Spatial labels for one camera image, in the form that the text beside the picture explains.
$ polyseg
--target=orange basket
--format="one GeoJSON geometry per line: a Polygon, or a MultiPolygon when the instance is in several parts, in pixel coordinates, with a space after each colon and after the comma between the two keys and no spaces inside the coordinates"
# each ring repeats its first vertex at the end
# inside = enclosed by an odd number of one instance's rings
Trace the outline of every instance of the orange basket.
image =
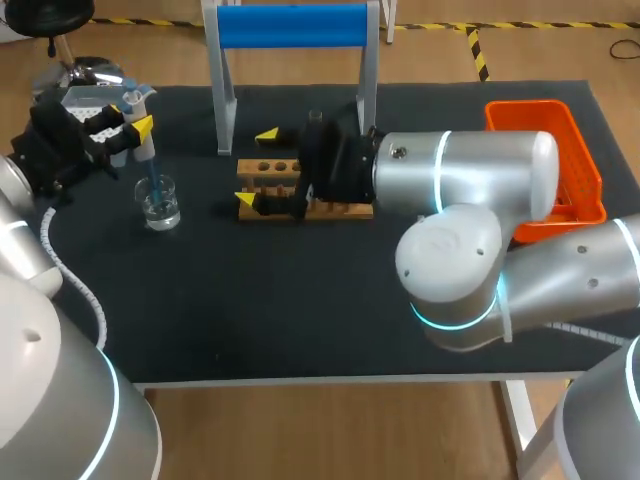
{"type": "Polygon", "coordinates": [[[485,107],[487,130],[545,131],[558,143],[560,181],[551,214],[542,222],[520,225],[514,238],[533,243],[587,225],[603,223],[602,179],[569,108],[558,100],[491,102],[485,107]]]}

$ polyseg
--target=blue handle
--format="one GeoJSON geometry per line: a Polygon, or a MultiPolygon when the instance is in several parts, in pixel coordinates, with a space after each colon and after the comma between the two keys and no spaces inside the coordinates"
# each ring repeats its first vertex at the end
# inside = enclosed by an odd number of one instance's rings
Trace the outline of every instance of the blue handle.
{"type": "Polygon", "coordinates": [[[219,6],[221,48],[364,47],[366,3],[219,6]]]}

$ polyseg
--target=wooden floor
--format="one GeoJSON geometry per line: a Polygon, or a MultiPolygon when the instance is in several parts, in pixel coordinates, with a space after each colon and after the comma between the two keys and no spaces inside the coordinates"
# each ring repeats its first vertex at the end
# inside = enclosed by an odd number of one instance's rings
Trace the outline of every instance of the wooden floor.
{"type": "MultiPolygon", "coordinates": [[[[197,20],[198,2],[100,1],[101,16],[197,20]]],[[[627,1],[400,0],[399,21],[637,20],[627,1]]],[[[619,62],[609,45],[635,31],[494,30],[480,42],[491,78],[587,79],[640,175],[640,60],[619,62]]],[[[209,83],[198,30],[86,26],[70,36],[77,55],[119,62],[154,85],[209,83]]],[[[28,118],[29,81],[47,64],[46,44],[0,45],[0,151],[28,118]]],[[[351,83],[358,56],[340,51],[237,51],[237,83],[351,83]]],[[[477,81],[466,37],[400,31],[381,48],[383,82],[477,81]]],[[[562,382],[529,382],[540,422],[562,382]]],[[[357,385],[163,390],[154,407],[164,434],[162,480],[512,479],[499,396],[490,384],[357,385]]],[[[555,472],[549,478],[560,479],[555,472]]]]}

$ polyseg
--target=black table mat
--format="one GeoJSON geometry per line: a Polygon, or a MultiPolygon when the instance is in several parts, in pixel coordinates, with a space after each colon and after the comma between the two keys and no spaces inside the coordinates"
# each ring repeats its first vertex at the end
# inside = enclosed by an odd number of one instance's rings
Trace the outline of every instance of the black table mat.
{"type": "MultiPolygon", "coordinates": [[[[118,182],[100,175],[78,186],[51,227],[58,255],[101,300],[106,352],[131,381],[565,372],[614,351],[546,328],[467,354],[431,344],[394,271],[412,218],[378,210],[372,221],[303,226],[235,219],[236,159],[295,155],[261,151],[253,137],[297,128],[312,108],[338,109],[353,88],[238,87],[233,157],[216,156],[209,88],[158,90],[148,107],[162,171],[176,181],[178,227],[144,228],[133,201],[143,175],[135,164],[118,182]]],[[[381,85],[377,120],[386,131],[482,130],[486,103],[527,98],[569,105],[600,169],[609,217],[640,211],[636,182],[586,82],[381,85]]],[[[78,292],[65,285],[56,300],[95,339],[78,292]]],[[[638,312],[584,324],[640,334],[638,312]]]]}

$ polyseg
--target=wooden test tube rack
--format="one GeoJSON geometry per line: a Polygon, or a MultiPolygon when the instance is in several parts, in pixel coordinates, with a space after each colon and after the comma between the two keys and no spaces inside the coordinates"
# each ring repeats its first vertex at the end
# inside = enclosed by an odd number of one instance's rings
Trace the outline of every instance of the wooden test tube rack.
{"type": "MultiPolygon", "coordinates": [[[[278,185],[268,187],[256,186],[256,180],[292,180],[300,175],[300,164],[297,160],[238,160],[238,178],[244,183],[243,192],[261,193],[263,195],[291,195],[295,187],[278,185]]],[[[293,220],[291,215],[258,214],[244,202],[240,202],[238,210],[240,220],[293,220]]],[[[307,207],[305,220],[366,220],[373,218],[373,207],[366,204],[344,204],[311,200],[307,207]]]]}

